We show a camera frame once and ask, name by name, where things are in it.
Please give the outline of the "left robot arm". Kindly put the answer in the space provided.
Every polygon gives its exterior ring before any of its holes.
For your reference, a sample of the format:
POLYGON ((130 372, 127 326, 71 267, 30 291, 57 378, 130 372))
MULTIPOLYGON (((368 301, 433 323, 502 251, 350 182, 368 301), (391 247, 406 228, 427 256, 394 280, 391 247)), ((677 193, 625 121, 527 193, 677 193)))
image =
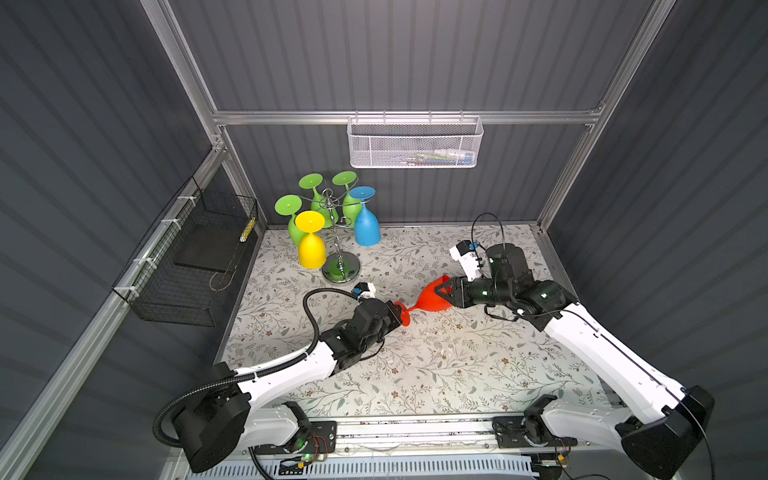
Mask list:
POLYGON ((208 381, 183 395, 169 412, 194 473, 205 472, 239 449, 316 452, 312 424, 293 401, 273 401, 308 383, 325 380, 372 357, 372 347, 410 323, 406 307, 366 298, 351 318, 322 332, 315 344, 258 366, 232 370, 216 364, 208 381))

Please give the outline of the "red wine glass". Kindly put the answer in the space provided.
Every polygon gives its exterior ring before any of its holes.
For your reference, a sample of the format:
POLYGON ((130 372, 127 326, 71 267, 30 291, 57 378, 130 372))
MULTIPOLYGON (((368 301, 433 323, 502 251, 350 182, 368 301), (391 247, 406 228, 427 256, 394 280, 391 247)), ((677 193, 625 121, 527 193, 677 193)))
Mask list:
POLYGON ((444 284, 449 280, 450 280, 449 276, 443 275, 442 277, 438 278, 437 280, 427 285, 422 290, 417 302, 412 307, 406 308, 402 302, 396 302, 395 306, 397 306, 400 309, 400 318, 401 318, 402 325, 404 327, 407 327, 410 325, 411 323, 410 312, 413 310, 422 310, 425 312, 441 312, 441 311, 445 311, 452 308, 453 305, 449 301, 440 297, 435 292, 435 289, 437 287, 439 287, 440 285, 444 284))

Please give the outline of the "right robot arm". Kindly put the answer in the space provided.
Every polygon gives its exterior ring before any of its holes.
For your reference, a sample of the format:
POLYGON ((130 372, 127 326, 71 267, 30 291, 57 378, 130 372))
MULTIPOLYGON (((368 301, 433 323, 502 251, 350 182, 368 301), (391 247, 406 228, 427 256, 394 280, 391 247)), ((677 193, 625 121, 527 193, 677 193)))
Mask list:
POLYGON ((543 394, 523 413, 519 426, 527 443, 545 447, 575 438, 623 452, 656 479, 671 479, 699 444, 715 401, 700 386, 685 387, 660 372, 604 328, 567 289, 537 280, 524 252, 511 243, 477 254, 479 244, 463 240, 450 249, 463 275, 450 277, 435 294, 460 309, 503 306, 517 320, 564 345, 619 396, 619 408, 598 409, 543 394))

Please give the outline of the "yellow wine glass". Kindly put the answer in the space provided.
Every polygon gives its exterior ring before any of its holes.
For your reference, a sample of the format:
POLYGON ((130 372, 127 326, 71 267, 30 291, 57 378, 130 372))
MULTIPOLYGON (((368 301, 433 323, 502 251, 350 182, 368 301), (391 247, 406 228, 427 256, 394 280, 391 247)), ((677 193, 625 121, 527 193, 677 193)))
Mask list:
POLYGON ((295 219, 295 225, 304 236, 298 246, 298 260, 309 270, 320 269, 327 259, 326 245, 318 235, 325 226, 325 218, 318 211, 307 210, 295 219))

